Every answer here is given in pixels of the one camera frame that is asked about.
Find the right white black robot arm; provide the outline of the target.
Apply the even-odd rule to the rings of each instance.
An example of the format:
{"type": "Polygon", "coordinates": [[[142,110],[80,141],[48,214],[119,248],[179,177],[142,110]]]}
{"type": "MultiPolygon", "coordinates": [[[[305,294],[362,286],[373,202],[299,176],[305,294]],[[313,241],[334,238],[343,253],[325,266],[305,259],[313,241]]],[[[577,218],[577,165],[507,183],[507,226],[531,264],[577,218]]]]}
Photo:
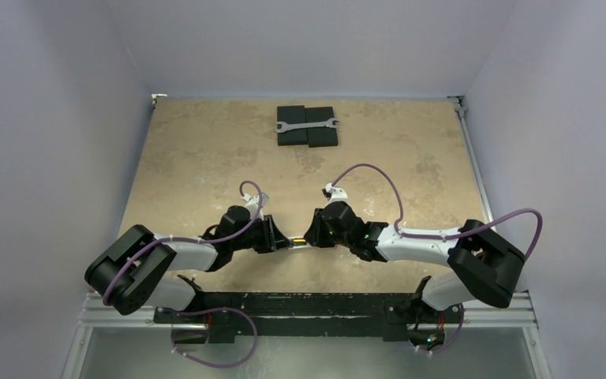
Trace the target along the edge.
{"type": "Polygon", "coordinates": [[[317,248],[344,246],[363,261],[448,267],[449,273],[424,280],[413,297],[411,310],[421,321],[473,299],[507,308],[526,262],[519,248],[479,220],[447,230],[397,231],[387,222],[364,221],[344,201],[316,209],[304,239],[317,248]]]}

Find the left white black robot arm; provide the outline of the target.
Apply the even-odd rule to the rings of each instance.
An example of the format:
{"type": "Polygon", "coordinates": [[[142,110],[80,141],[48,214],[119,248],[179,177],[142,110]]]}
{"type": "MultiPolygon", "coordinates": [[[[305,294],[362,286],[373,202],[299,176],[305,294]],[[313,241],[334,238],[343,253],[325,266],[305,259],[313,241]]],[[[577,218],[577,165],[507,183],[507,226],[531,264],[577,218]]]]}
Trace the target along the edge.
{"type": "Polygon", "coordinates": [[[199,287],[190,279],[167,278],[167,272],[216,272],[236,251],[274,253],[293,246],[272,216],[255,220],[251,216],[248,208],[231,206],[199,242],[156,235],[143,225],[133,225],[88,266],[84,280],[121,315],[142,306],[161,306],[193,323],[204,312],[204,302],[195,296],[199,287]]]}

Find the white remote control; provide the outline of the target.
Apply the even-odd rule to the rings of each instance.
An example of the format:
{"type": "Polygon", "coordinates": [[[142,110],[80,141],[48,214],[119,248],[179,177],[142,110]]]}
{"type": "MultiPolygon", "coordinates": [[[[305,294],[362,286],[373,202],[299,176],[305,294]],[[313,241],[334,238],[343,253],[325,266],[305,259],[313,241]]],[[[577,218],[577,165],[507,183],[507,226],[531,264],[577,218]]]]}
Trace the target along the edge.
{"type": "Polygon", "coordinates": [[[298,237],[291,237],[291,238],[289,238],[289,240],[290,240],[290,248],[291,248],[292,250],[295,250],[295,249],[303,249],[303,248],[306,248],[306,247],[310,247],[310,245],[308,244],[308,242],[306,241],[306,239],[305,239],[305,241],[307,242],[307,244],[306,244],[306,245],[296,245],[296,244],[293,244],[293,243],[291,242],[291,239],[292,239],[292,238],[303,238],[303,239],[305,239],[303,236],[298,236],[298,237]]]}

